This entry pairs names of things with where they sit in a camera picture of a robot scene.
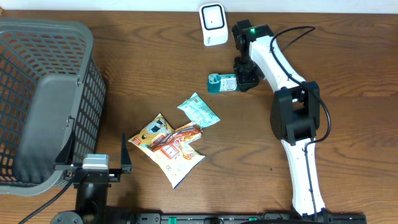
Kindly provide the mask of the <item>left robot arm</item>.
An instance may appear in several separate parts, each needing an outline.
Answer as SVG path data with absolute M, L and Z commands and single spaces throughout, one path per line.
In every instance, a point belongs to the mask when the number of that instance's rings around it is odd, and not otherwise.
M 75 209 L 58 213 L 52 223 L 133 223 L 134 215 L 126 209 L 107 205 L 108 189 L 120 182 L 123 174 L 130 174 L 132 162 L 122 135 L 121 167 L 109 168 L 107 154 L 87 154 L 82 162 L 73 161 L 76 134 L 71 135 L 54 162 L 55 170 L 65 172 L 69 188 L 77 189 Z

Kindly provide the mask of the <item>grey plastic shopping basket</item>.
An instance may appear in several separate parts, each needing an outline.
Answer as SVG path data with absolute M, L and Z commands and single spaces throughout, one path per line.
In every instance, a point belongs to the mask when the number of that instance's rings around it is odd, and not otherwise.
M 63 186 L 57 156 L 95 151 L 106 85 L 93 36 L 79 22 L 1 19 L 1 193 L 34 196 Z

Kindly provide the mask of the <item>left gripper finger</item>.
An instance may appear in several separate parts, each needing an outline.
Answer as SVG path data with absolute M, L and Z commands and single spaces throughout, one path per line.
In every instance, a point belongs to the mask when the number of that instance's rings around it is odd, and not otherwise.
M 121 169 L 122 170 L 131 170 L 132 162 L 129 157 L 129 152 L 127 150 L 126 144 L 126 135 L 122 134 L 122 143 L 121 143 Z
M 71 165 L 75 148 L 75 131 L 73 130 L 68 138 L 66 145 L 55 159 L 55 165 Z

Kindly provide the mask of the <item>red orange snack bar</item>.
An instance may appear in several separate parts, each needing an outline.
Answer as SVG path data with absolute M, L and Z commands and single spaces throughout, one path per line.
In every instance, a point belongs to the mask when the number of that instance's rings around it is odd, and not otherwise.
M 177 128 L 174 133 L 169 134 L 165 139 L 154 143 L 150 149 L 155 152 L 174 142 L 177 142 L 179 145 L 181 145 L 181 143 L 189 144 L 200 139 L 202 132 L 202 128 L 194 121 L 191 121 L 190 123 Z

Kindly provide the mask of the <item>large yellow snack bag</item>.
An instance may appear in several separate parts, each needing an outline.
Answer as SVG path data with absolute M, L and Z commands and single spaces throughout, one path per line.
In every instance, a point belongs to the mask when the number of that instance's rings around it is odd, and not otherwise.
M 165 139 L 175 130 L 166 118 L 159 113 L 140 133 L 128 140 L 158 164 L 173 188 L 176 188 L 185 176 L 205 158 L 204 155 L 196 152 L 190 146 L 190 143 L 179 145 L 174 142 L 158 151 L 151 151 L 150 148 L 154 143 Z

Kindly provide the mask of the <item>white barcode scanner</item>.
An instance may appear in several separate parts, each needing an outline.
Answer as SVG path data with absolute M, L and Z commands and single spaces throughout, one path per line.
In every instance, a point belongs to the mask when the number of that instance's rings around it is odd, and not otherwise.
M 219 2 L 204 4 L 198 12 L 204 45 L 211 47 L 227 43 L 228 25 L 223 5 Z

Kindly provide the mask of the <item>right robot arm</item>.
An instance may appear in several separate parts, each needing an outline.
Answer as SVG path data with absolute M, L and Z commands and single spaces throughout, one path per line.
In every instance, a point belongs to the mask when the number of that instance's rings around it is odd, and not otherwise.
M 278 34 L 268 25 L 238 21 L 231 29 L 240 56 L 234 60 L 238 90 L 248 91 L 267 80 L 274 93 L 270 124 L 282 143 L 292 179 L 292 206 L 299 218 L 317 221 L 325 209 L 318 186 L 315 145 L 320 112 L 326 110 L 316 82 L 307 82 L 290 65 L 277 45 Z

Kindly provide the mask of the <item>light teal snack packet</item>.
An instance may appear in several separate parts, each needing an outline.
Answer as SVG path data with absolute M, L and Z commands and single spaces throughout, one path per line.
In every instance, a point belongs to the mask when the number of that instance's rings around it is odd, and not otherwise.
M 177 108 L 182 110 L 190 121 L 194 121 L 201 128 L 212 126 L 221 121 L 197 93 L 194 93 Z

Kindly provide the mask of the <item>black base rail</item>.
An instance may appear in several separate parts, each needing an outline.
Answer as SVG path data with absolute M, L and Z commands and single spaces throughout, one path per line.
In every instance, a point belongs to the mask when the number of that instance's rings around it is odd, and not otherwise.
M 264 213 L 262 215 L 161 215 L 140 213 L 134 216 L 133 224 L 261 224 L 261 223 L 304 223 L 304 224 L 367 224 L 364 215 L 334 215 L 323 212 L 313 217 L 295 217 L 289 213 Z

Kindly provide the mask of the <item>blue mouthwash bottle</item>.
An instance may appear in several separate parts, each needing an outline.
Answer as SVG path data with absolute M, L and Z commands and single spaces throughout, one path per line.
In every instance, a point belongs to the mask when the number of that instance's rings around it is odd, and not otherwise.
M 234 73 L 212 73 L 208 76 L 207 89 L 210 94 L 217 94 L 226 91 L 238 91 L 237 76 Z

